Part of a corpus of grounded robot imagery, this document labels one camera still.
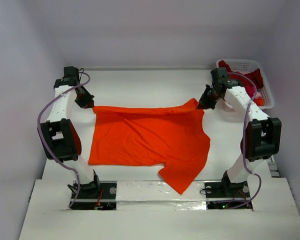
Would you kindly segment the orange t shirt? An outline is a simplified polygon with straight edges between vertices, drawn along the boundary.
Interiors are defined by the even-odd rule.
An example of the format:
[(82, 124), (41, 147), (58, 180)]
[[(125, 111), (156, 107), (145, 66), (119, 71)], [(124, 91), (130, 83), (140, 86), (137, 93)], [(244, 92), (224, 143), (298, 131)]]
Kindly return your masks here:
[(174, 107), (95, 106), (89, 165), (163, 165), (160, 177), (180, 195), (205, 167), (211, 139), (205, 112), (191, 98)]

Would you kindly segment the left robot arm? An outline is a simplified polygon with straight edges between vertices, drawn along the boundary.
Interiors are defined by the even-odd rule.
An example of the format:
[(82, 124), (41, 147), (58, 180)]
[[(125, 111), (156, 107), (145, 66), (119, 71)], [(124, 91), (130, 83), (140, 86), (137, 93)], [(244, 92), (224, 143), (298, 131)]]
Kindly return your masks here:
[(81, 109), (94, 106), (94, 96), (81, 83), (83, 73), (83, 69), (74, 66), (64, 67), (63, 77), (53, 86), (54, 99), (44, 107), (50, 108), (50, 113), (46, 121), (41, 120), (43, 113), (39, 114), (37, 131), (47, 158), (74, 174), (76, 181), (69, 186), (71, 191), (94, 198), (100, 194), (100, 180), (82, 157), (82, 143), (71, 121), (74, 104)]

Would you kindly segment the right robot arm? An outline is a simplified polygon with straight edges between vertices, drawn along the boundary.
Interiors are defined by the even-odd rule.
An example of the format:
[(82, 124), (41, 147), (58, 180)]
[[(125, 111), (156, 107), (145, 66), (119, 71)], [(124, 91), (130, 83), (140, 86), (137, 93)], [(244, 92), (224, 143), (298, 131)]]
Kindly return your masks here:
[(225, 67), (210, 72), (211, 85), (207, 85), (197, 108), (214, 109), (219, 100), (227, 102), (244, 118), (241, 154), (233, 166), (226, 170), (220, 182), (206, 184), (206, 195), (212, 198), (230, 198), (247, 185), (248, 176), (262, 161), (270, 159), (280, 149), (282, 122), (270, 117), (255, 103), (255, 95), (249, 96), (238, 79), (231, 79)]

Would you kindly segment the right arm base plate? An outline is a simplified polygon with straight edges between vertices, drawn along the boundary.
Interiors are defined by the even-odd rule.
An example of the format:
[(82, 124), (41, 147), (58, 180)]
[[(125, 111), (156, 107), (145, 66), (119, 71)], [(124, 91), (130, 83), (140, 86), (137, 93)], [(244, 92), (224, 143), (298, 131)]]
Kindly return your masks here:
[(252, 209), (248, 182), (225, 183), (223, 181), (208, 181), (199, 191), (205, 196), (208, 210), (226, 210), (231, 208)]

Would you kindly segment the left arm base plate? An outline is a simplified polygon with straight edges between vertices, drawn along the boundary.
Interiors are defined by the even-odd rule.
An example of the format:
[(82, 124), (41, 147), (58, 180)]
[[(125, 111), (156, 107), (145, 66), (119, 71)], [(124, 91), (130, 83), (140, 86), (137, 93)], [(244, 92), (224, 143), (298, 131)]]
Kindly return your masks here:
[(102, 181), (99, 189), (82, 186), (74, 202), (78, 186), (74, 183), (74, 186), (68, 185), (68, 187), (71, 190), (69, 204), (72, 210), (112, 211), (117, 209), (116, 181)]

